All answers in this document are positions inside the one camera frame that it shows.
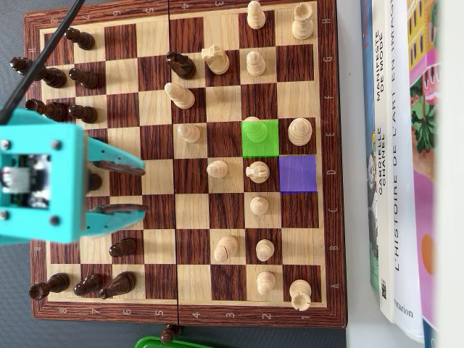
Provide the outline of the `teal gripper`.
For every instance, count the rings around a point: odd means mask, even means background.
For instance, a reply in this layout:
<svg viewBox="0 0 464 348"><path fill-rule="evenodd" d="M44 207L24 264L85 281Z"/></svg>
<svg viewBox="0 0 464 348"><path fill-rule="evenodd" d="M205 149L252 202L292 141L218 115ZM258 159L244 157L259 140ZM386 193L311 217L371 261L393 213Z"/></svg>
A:
<svg viewBox="0 0 464 348"><path fill-rule="evenodd" d="M145 174L139 157L90 136L87 161L101 169ZM84 221L85 181L83 130L34 111L15 109L1 126L1 242L76 240ZM125 229L148 211L143 204L97 206L85 212L83 235Z"/></svg>

